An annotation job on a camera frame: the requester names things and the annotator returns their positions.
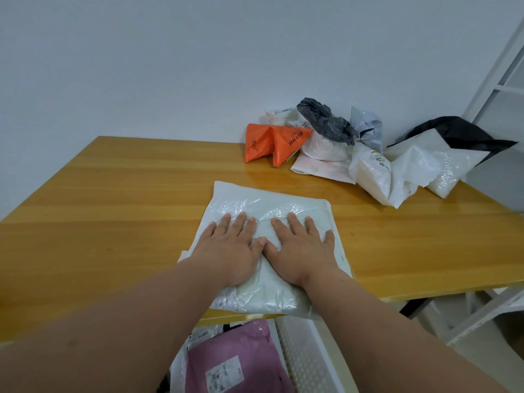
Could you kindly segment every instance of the forearm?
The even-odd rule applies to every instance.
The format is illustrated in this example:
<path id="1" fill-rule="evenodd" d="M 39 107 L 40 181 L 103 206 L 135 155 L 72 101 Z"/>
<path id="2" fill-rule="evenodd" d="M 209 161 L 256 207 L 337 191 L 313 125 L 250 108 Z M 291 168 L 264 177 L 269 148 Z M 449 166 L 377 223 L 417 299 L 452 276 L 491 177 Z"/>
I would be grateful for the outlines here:
<path id="1" fill-rule="evenodd" d="M 5 391 L 154 391 L 222 288 L 188 258 L 0 350 Z"/>
<path id="2" fill-rule="evenodd" d="M 305 286 L 360 391 L 505 391 L 337 269 Z"/>

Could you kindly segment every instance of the wooden table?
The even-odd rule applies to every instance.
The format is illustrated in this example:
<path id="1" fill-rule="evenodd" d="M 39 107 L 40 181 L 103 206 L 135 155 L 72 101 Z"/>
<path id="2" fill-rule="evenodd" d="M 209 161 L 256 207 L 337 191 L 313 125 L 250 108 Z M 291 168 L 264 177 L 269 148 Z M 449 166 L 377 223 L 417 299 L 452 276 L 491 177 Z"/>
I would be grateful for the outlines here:
<path id="1" fill-rule="evenodd" d="M 524 281 L 524 218 L 462 182 L 396 210 L 292 161 L 243 158 L 240 144 L 95 139 L 0 223 L 0 340 L 171 267 L 217 180 L 329 200 L 353 275 L 386 301 Z"/>

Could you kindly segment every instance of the black plastic bag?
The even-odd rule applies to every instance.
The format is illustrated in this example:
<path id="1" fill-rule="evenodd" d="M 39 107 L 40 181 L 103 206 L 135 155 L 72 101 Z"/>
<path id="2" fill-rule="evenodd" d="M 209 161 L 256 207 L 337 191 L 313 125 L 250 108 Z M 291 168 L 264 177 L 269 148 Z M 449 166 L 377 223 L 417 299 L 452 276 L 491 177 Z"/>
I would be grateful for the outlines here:
<path id="1" fill-rule="evenodd" d="M 436 129 L 452 149 L 489 151 L 481 162 L 517 143 L 512 140 L 494 139 L 480 127 L 457 116 L 439 117 L 417 125 L 398 143 L 432 128 Z"/>
<path id="2" fill-rule="evenodd" d="M 316 132 L 333 142 L 345 142 L 354 145 L 353 130 L 350 122 L 342 117 L 335 117 L 331 109 L 313 98 L 304 98 L 297 109 L 309 121 Z"/>

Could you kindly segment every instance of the purple package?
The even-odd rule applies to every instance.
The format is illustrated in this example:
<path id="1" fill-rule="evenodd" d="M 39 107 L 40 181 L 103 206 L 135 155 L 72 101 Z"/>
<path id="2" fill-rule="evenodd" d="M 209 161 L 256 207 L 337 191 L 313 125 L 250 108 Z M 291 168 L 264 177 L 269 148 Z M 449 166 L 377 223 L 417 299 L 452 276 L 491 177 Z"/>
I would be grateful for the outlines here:
<path id="1" fill-rule="evenodd" d="M 186 393 L 295 392 L 267 320 L 220 334 L 187 353 Z"/>

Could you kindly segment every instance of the person's left hand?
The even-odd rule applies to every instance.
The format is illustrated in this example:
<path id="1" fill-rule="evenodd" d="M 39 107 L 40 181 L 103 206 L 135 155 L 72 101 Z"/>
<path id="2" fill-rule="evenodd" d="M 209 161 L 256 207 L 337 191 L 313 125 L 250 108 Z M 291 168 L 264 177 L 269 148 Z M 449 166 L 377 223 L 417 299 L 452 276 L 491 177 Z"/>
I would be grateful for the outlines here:
<path id="1" fill-rule="evenodd" d="M 267 241 L 265 237 L 259 237 L 251 243 L 257 222 L 255 218 L 249 218 L 244 227 L 246 218 L 246 213 L 241 212 L 231 226 L 230 214 L 225 214 L 218 225 L 212 222 L 191 254 L 192 258 L 199 258 L 207 266 L 216 267 L 224 287 L 239 285 L 251 277 Z"/>

